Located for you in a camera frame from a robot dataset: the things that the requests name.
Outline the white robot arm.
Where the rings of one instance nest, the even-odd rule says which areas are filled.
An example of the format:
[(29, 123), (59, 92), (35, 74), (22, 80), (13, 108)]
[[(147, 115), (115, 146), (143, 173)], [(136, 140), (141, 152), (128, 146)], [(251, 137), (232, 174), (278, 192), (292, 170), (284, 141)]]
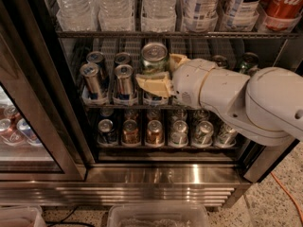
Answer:
[(171, 72), (137, 74), (141, 89), (161, 97), (176, 96), (193, 109), (205, 108), (246, 138), (275, 147), (303, 141), (303, 77), (280, 67), (248, 76), (213, 61), (170, 56)]

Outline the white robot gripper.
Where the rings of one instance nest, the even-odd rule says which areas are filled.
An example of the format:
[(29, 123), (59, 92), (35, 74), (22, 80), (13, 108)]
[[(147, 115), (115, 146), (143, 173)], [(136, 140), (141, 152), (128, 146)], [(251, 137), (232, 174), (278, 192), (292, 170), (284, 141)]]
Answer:
[(183, 54), (169, 55), (169, 72), (152, 75), (136, 74), (138, 86), (144, 91), (156, 96), (170, 97), (191, 108), (200, 108), (200, 91), (208, 74), (216, 69), (217, 64), (204, 59), (190, 60)]

